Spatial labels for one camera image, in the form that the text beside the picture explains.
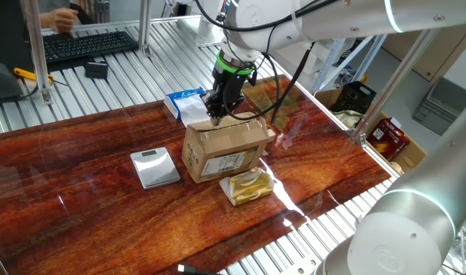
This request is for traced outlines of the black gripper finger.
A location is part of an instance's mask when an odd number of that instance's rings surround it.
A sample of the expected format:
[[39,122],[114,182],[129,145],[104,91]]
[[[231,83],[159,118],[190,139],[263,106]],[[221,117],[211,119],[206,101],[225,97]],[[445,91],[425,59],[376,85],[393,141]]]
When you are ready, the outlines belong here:
[[238,107],[236,101],[221,102],[218,107],[218,121],[222,122],[224,118],[228,117]]
[[204,105],[207,113],[211,118],[212,125],[218,125],[220,122],[220,99],[216,92],[207,92],[204,95]]

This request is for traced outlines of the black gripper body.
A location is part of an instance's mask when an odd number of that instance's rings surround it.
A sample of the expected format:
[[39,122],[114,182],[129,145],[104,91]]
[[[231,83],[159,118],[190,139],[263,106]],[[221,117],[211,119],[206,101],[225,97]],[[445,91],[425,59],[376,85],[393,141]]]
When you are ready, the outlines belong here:
[[227,70],[223,70],[222,72],[213,70],[212,76],[215,82],[213,84],[212,101],[221,102],[223,95],[225,95],[227,102],[243,102],[245,97],[241,90],[251,72],[252,70],[242,70],[238,74],[235,74]]

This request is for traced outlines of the bare person hand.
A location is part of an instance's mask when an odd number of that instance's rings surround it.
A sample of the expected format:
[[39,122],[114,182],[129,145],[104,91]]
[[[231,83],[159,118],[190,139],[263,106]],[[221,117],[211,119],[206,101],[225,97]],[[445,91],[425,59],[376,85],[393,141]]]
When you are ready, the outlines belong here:
[[70,34],[76,24],[78,12],[70,8],[59,8],[41,15],[47,28],[61,34]]

